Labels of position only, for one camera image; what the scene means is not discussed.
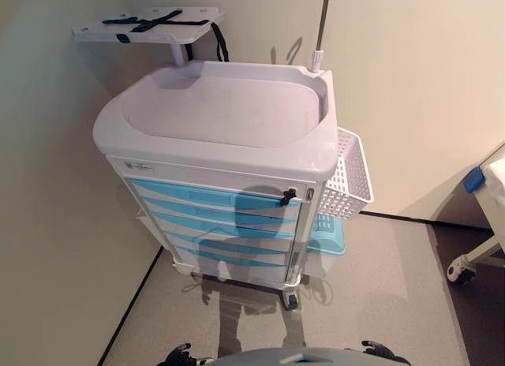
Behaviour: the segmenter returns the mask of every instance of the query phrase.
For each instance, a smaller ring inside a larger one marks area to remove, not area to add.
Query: gray floor
[[[346,254],[325,279],[304,281],[293,312],[271,291],[181,275],[164,252],[106,365],[155,365],[183,342],[195,357],[216,357],[304,343],[361,349],[361,340],[382,342],[415,365],[469,364],[439,261],[442,235],[363,215],[346,221],[344,234]]]

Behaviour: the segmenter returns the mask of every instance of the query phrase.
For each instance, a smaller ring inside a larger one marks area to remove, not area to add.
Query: floor
[[[344,234],[346,254],[325,279],[304,278],[292,312],[270,290],[181,275],[163,252],[105,365],[155,365],[183,342],[195,357],[222,357],[305,344],[362,349],[362,340],[382,342],[415,365],[503,364],[503,288],[486,280],[501,278],[503,286],[503,270],[479,269],[462,289],[448,287],[443,275],[483,233],[357,215],[344,222]],[[464,330],[477,325],[484,336],[462,334],[458,314]]]

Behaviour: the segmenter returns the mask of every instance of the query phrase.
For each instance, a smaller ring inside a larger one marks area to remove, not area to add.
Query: baseboard
[[[126,318],[128,317],[129,315],[129,312],[132,310],[132,307],[133,305],[135,304],[135,302],[137,301],[137,298],[139,297],[140,295],[140,291],[142,291],[142,289],[144,288],[144,285],[145,285],[145,282],[148,280],[149,278],[149,275],[151,274],[151,271],[152,269],[154,269],[155,265],[156,265],[156,262],[158,262],[158,258],[161,256],[161,253],[163,252],[163,246],[160,246],[159,247],[159,250],[158,252],[156,253],[156,256],[155,258],[153,259],[153,261],[151,262],[151,266],[149,266],[148,268],[148,271],[145,273],[145,276],[142,278],[142,282],[140,283],[137,291],[135,292],[135,295],[133,295],[133,298],[132,300],[129,302],[128,304],[128,308],[126,309],[123,317],[121,318],[121,321],[119,322],[118,324],[118,327],[116,328],[116,330],[114,331],[114,334],[112,335],[112,337],[110,338],[110,341],[109,343],[107,344],[107,347],[105,348],[105,350],[103,351],[103,354],[102,356],[100,357],[100,360],[98,361],[98,364],[97,366],[102,366],[103,365],[103,362],[105,362],[106,358],[107,358],[107,355],[109,354],[110,352],[110,348],[112,348],[112,345],[114,344],[114,341],[116,341],[116,337],[119,335],[119,332],[121,331],[121,329],[123,328],[123,325],[126,321]]]
[[[479,232],[492,233],[492,230],[490,228],[482,228],[479,226],[465,226],[463,224],[454,224],[453,222],[439,222],[437,220],[425,220],[423,218],[409,218],[406,216],[381,214],[379,212],[370,212],[370,211],[360,211],[360,214],[367,216],[376,216],[378,218],[390,218],[393,220],[402,220],[403,222],[419,222],[421,224],[429,224],[430,226],[449,226],[452,228],[459,228],[462,230],[478,230]]]

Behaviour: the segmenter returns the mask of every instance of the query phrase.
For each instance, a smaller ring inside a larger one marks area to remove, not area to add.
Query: blue drawer front
[[[201,237],[193,237],[188,236],[186,234],[180,234],[174,232],[166,231],[165,233],[168,234],[169,236],[180,238],[181,240],[184,241],[192,242],[193,244],[206,246],[207,248],[225,250],[227,252],[248,253],[248,254],[286,254],[285,252],[281,252],[280,250],[262,249],[247,245],[230,244],[222,241],[208,240]]]
[[[199,257],[209,258],[210,260],[215,260],[215,261],[223,261],[226,263],[230,263],[232,265],[249,266],[249,267],[285,267],[285,265],[276,265],[275,263],[268,263],[268,262],[255,261],[255,260],[244,260],[242,258],[221,256],[219,254],[215,254],[215,253],[211,253],[211,252],[204,252],[201,250],[183,248],[181,246],[176,246],[175,248],[180,249],[184,252],[192,253],[192,254],[199,256]]]
[[[189,206],[188,204],[180,204],[158,200],[142,196],[146,202],[156,204],[157,206],[166,208],[167,210],[175,211],[181,214],[196,216],[198,218],[206,218],[209,220],[218,220],[220,222],[234,222],[235,224],[281,224],[283,222],[294,222],[291,218],[272,218],[270,216],[259,216],[252,214],[243,214],[240,212],[221,211],[212,208]]]
[[[205,222],[193,218],[182,218],[179,216],[162,214],[161,212],[150,211],[155,218],[160,218],[167,222],[172,222],[178,226],[185,226],[194,230],[223,234],[225,236],[239,237],[266,237],[266,238],[291,238],[294,233],[273,232],[270,230],[255,230],[241,226],[229,226],[218,222]]]
[[[145,181],[143,179],[130,178],[134,185],[144,189],[157,192],[158,194],[172,196],[180,200],[201,204],[213,204],[222,207],[235,207],[241,210],[256,210],[262,208],[280,208],[279,199],[267,198],[264,196],[254,196],[239,192],[226,192],[201,187],[175,185],[156,181]],[[297,202],[290,202],[290,206],[298,205]]]

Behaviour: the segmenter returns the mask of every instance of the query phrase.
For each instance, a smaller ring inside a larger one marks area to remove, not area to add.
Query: medical cart
[[[177,12],[192,24],[160,21],[129,32]],[[303,270],[324,276],[328,257],[343,253],[336,217],[373,200],[361,141],[337,127],[331,71],[181,62],[181,44],[223,17],[216,8],[121,17],[133,22],[127,30],[122,19],[110,19],[73,34],[83,41],[170,43],[177,64],[112,99],[93,129],[97,147],[139,203],[139,220],[181,273],[279,289],[286,307],[296,308]]]

